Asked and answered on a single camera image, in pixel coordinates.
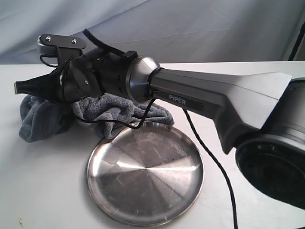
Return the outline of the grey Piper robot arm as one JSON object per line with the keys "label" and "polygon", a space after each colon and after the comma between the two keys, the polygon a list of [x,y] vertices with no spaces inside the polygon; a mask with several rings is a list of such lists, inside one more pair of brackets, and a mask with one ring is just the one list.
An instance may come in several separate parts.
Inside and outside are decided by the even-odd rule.
{"label": "grey Piper robot arm", "polygon": [[285,73],[225,75],[162,68],[135,51],[69,54],[50,74],[15,83],[15,93],[70,104],[104,93],[160,99],[213,120],[224,153],[265,195],[305,207],[305,80]]}

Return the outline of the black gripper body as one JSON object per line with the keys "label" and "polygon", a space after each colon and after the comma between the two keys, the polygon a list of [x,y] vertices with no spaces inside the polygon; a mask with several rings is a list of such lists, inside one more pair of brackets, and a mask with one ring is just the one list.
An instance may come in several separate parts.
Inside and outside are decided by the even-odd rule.
{"label": "black gripper body", "polygon": [[83,98],[102,95],[97,74],[98,57],[92,53],[58,57],[59,66],[50,74],[49,100],[74,103]]}

